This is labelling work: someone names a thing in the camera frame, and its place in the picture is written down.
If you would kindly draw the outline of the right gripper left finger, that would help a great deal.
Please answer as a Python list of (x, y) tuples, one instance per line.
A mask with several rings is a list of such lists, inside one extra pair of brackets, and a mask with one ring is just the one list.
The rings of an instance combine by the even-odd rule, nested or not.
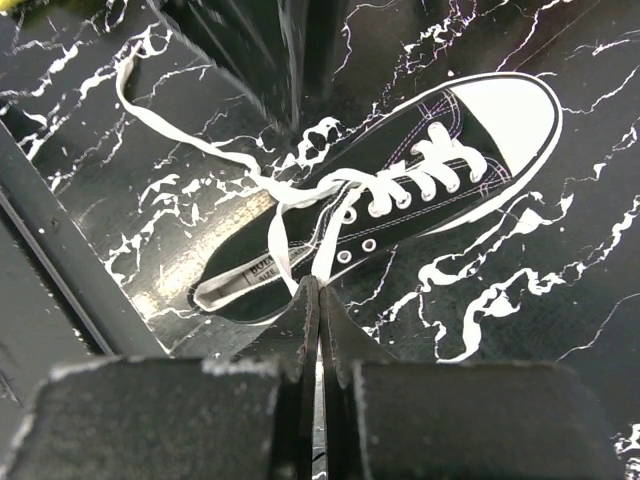
[(308, 479), (319, 285), (229, 360), (97, 357), (52, 369), (5, 479)]

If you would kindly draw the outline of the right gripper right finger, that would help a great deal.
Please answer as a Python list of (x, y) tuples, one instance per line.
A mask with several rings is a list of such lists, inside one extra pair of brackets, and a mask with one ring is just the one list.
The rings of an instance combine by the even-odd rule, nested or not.
[(319, 294), (331, 479), (621, 479), (595, 396), (548, 362), (402, 362)]

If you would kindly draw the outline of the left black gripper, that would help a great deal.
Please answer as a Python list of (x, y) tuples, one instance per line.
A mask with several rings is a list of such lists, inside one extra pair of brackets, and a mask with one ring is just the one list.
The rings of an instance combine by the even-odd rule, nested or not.
[(343, 1), (161, 0), (149, 6), (278, 129), (297, 129), (305, 107), (329, 100)]

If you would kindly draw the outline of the black sneaker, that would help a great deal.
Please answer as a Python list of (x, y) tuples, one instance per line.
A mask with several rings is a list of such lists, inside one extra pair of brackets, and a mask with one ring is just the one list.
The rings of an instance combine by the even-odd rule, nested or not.
[(549, 159), (562, 124), (557, 94), (528, 74), (426, 90), (222, 243), (190, 301), (236, 323), (268, 324), (303, 277), (330, 283), (388, 247), (503, 206)]

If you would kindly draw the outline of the white shoelace sneaker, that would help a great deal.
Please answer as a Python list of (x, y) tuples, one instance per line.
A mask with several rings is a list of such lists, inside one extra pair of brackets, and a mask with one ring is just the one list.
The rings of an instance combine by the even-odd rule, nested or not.
[(298, 284), (291, 272), (289, 242), (283, 219), (287, 210), (306, 208), (332, 196), (343, 187), (347, 189), (346, 197), (329, 220), (324, 238), (311, 266), (311, 274), (319, 280), (326, 281), (331, 273), (342, 222), (364, 192), (372, 195), (372, 201), (367, 207), (369, 215), (379, 218), (389, 214), (394, 207), (405, 209), (410, 206), (410, 193), (399, 183), (403, 177), (411, 179), (419, 187), (423, 198), (431, 200), (437, 193), (438, 184), (442, 184), (449, 193), (456, 192), (461, 186), (460, 177), (448, 165), (450, 161), (464, 161), (470, 169), (469, 179), (473, 183), (479, 182), (488, 169), (487, 161), (478, 150), (453, 139), (448, 130), (436, 122), (429, 126), (429, 138), (411, 147), (412, 154), (420, 155), (424, 159), (410, 168), (406, 167), (404, 162), (399, 162), (375, 175), (343, 168), (324, 176), (316, 186), (310, 189), (294, 188), (285, 182), (264, 176), (253, 156), (225, 152), (220, 149), (218, 143), (206, 142), (188, 135), (155, 112), (130, 103), (125, 97), (124, 90), (134, 69), (137, 52), (136, 48), (130, 52), (116, 74), (116, 94), (123, 108), (166, 138), (192, 145), (204, 153), (243, 165), (248, 171), (249, 178), (278, 202), (275, 216), (268, 230), (268, 251), (290, 292), (294, 292)]

